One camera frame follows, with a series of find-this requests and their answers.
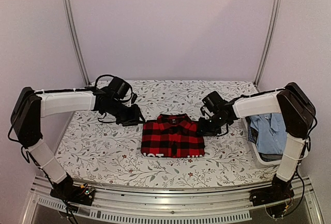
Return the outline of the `red black plaid shirt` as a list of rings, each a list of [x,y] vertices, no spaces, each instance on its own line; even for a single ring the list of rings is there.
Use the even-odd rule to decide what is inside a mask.
[[[199,158],[205,155],[198,122],[187,114],[160,114],[143,125],[141,154],[156,158]]]

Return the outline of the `white plastic laundry basket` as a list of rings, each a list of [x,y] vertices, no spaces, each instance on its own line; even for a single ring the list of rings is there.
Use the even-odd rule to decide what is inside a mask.
[[[242,118],[241,123],[243,125],[244,133],[247,136],[246,118],[245,119]],[[248,136],[247,136],[247,142],[248,142],[251,152],[253,153],[253,161],[254,161],[253,163],[257,168],[275,167],[275,166],[280,165],[282,155],[261,154],[258,152],[256,144],[248,141]]]

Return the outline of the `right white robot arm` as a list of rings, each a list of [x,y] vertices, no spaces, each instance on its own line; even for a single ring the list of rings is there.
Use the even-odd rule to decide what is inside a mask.
[[[230,101],[216,91],[202,100],[198,133],[222,136],[238,119],[249,118],[258,130],[257,147],[261,153],[280,153],[282,159],[275,178],[288,182],[310,149],[310,133],[317,125],[316,108],[295,82],[272,91],[241,95]]]

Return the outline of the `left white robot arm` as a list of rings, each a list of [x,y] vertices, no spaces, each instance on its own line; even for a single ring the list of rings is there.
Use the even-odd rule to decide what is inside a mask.
[[[68,181],[65,169],[54,156],[55,146],[45,141],[42,134],[44,128],[47,134],[52,133],[51,121],[56,121],[55,129],[63,131],[70,115],[77,111],[91,111],[108,114],[115,118],[115,124],[121,126],[136,126],[143,124],[145,119],[137,104],[136,95],[129,99],[130,105],[117,99],[105,87],[70,88],[55,90],[33,90],[31,87],[22,89],[10,117],[8,139],[18,142],[36,161],[41,170],[56,183],[57,192],[65,200],[73,200],[77,189]]]

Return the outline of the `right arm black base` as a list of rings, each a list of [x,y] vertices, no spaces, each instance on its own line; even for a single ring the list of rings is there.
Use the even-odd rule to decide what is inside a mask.
[[[291,181],[286,182],[274,176],[270,186],[251,190],[249,201],[252,202],[253,206],[259,206],[292,197],[294,197],[294,192]]]

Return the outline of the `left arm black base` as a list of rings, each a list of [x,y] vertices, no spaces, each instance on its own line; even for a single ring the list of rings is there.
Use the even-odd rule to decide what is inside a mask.
[[[95,187],[87,183],[75,185],[73,179],[67,176],[60,183],[53,183],[50,196],[66,202],[91,206],[95,196]]]

